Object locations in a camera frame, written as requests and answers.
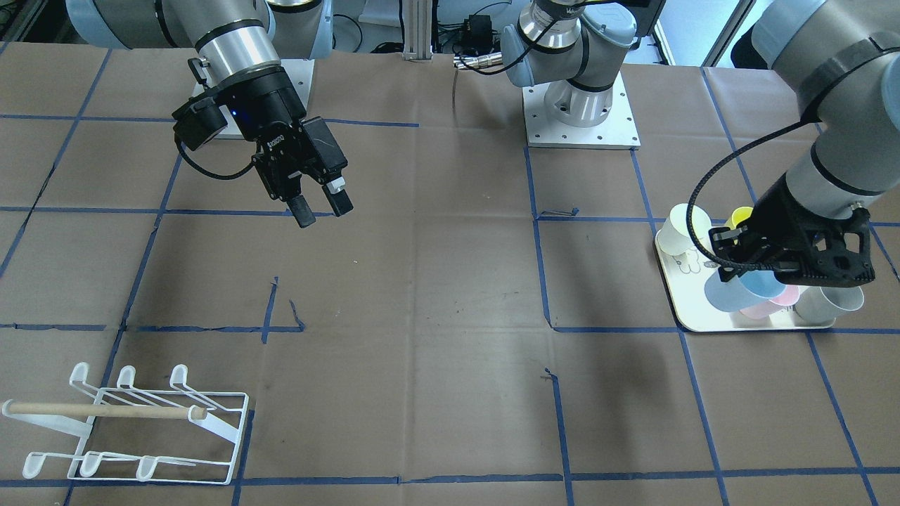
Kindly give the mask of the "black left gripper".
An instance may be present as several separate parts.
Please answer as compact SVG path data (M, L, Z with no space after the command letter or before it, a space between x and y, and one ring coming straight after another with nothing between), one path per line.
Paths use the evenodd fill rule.
M875 279L868 218L864 207L845 220L807 211L782 176L736 230L710 228L708 237L720 259L740 264L734 272L720 268L724 282L762 270L785 285L861 286Z

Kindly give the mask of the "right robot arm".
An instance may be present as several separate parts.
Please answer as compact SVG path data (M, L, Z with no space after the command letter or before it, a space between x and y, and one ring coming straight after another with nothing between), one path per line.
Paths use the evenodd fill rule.
M295 17L293 37L305 60L328 54L328 1L67 1L81 38L106 48L192 48L188 66L200 85L172 113L183 160L234 122L256 145L247 165L270 198L285 202L299 227L316 218L302 177L321 186L337 216L351 212L342 170L347 158L324 118L308 118L295 81L282 65L277 20Z

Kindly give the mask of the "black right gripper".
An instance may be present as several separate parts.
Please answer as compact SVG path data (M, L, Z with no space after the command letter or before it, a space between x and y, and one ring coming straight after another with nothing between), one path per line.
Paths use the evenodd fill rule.
M270 198L288 202L300 228L317 221L302 194L304 175L321 186L335 216L354 210L342 176L347 158L323 118L306 118L283 67L228 78L219 86L219 104L228 107L244 139L258 143L254 160L264 187Z

